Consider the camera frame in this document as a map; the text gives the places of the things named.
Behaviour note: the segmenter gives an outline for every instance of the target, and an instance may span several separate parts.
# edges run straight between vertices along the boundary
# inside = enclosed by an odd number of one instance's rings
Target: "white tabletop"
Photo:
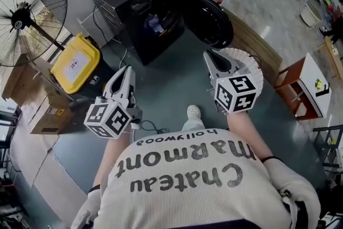
[[[322,82],[322,87],[317,89],[315,87],[316,80],[319,79]],[[331,99],[331,88],[328,94],[316,97],[316,93],[324,90],[324,85],[326,88],[328,82],[326,81],[320,68],[312,58],[312,56],[307,53],[300,73],[300,81],[298,82],[302,90],[312,103],[316,113],[319,117],[326,117],[327,110],[329,108]]]

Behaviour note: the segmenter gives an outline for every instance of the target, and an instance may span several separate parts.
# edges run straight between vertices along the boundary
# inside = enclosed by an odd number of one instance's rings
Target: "washing machine door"
[[[232,42],[231,21],[213,0],[186,0],[182,15],[186,27],[209,46],[222,49]]]

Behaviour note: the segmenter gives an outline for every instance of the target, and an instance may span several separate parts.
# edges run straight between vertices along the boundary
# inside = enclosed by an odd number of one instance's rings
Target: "yellow lid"
[[[59,55],[51,73],[68,93],[77,93],[98,66],[100,51],[78,34]]]

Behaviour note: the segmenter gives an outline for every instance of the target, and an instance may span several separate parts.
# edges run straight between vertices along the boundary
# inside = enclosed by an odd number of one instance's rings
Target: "white cube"
[[[230,114],[251,109],[257,98],[256,84],[247,75],[218,78],[215,85],[215,100]]]
[[[119,138],[132,117],[118,102],[91,104],[84,125],[97,136]]]

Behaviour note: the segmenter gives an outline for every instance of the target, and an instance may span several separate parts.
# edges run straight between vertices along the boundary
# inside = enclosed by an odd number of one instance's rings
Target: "white wicker basket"
[[[238,64],[241,66],[239,70],[240,73],[244,72],[252,75],[255,84],[257,85],[257,96],[259,96],[262,93],[263,88],[263,73],[257,61],[246,51],[236,48],[224,48],[220,51],[237,60]]]

